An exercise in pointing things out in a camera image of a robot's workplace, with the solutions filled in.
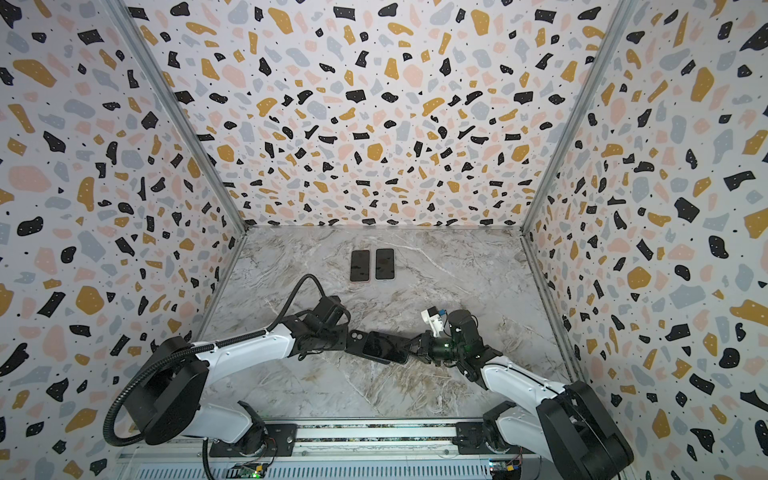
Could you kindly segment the left circuit board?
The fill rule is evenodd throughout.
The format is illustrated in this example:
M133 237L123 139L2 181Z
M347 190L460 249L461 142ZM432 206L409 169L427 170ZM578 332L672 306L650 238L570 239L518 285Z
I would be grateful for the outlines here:
M267 463L248 462L235 464L226 472L227 479L265 479L268 473Z

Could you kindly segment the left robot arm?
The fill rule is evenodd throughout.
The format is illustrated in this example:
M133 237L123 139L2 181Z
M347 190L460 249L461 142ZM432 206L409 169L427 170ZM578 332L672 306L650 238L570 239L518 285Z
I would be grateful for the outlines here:
M255 332L209 343L172 337L115 399L105 419L104 438L113 446L201 438L252 456L266 447L266 423L245 401L236 410L206 402L208 390L257 365L344 350L350 318L338 297L323 296L314 309Z

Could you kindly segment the blue edged phone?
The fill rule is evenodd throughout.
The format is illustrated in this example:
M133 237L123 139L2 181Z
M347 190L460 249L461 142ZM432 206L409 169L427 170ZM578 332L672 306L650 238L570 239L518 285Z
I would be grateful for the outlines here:
M382 364L401 364L408 362L409 352L406 344L409 340L405 337L370 332L362 347L362 355L372 361Z

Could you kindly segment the purple edged phone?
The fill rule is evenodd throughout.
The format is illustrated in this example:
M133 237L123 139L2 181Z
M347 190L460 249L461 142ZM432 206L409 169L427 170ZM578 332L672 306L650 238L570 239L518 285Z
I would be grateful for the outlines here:
M375 278L377 280L392 280L395 278L395 251L392 248L376 250Z

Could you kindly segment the silver edged phone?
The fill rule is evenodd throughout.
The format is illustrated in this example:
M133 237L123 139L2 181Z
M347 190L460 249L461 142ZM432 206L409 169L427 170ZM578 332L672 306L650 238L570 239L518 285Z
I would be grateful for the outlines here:
M350 276L353 283L370 280L371 254L369 250L353 250L350 258Z

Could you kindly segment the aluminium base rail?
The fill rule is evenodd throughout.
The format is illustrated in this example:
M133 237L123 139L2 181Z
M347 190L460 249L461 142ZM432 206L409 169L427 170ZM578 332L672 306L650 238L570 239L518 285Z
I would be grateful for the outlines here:
M117 479L227 479L235 464L269 465L265 479L491 479L492 460L521 461L521 479L564 479L554 464L521 446L508 454L462 455L452 444L459 422L489 418L278 420L298 425L290 457L213 458L218 441L179 438L126 448Z

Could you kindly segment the right circuit board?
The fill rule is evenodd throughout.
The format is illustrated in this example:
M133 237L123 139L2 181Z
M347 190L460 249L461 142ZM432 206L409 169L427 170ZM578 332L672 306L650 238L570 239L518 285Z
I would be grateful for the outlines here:
M520 480L522 477L521 461L492 460L489 462L489 472L492 480Z

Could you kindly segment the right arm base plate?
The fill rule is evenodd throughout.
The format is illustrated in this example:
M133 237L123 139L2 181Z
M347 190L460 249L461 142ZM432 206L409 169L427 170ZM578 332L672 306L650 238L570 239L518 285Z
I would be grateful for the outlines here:
M513 446L501 436L494 421L459 422L455 425L456 435L452 444L462 455L508 454Z

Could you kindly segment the black phone case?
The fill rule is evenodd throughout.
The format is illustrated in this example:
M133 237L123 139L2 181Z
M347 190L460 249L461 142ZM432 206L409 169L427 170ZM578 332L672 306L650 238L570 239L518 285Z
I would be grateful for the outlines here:
M362 347L364 346L366 337L369 333L370 332L361 330L351 330L347 337L345 352L360 358L364 358L362 355Z

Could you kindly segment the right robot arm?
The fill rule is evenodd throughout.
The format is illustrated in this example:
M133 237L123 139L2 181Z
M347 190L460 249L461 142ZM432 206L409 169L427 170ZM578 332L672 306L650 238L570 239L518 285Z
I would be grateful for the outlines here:
M516 364L481 337L477 317L431 307L424 333L399 348L425 364L454 367L512 405L491 415L491 435L552 462L564 479L614 479L634 452L594 390L583 381L549 380Z

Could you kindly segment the circuit board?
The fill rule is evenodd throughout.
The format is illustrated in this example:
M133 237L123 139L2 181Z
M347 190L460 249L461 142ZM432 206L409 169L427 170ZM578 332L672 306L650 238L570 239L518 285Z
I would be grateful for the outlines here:
M227 479L265 479L268 473L267 463L248 462L235 464L226 472Z
M492 480L520 480L522 477L521 461L492 460L489 462L489 472Z

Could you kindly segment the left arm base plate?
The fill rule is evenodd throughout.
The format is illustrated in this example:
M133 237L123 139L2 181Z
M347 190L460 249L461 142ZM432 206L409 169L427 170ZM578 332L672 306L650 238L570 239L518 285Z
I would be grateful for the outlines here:
M297 439L298 425L292 423L267 424L253 427L245 436L233 443L214 443L209 450L213 458L257 460L290 457Z

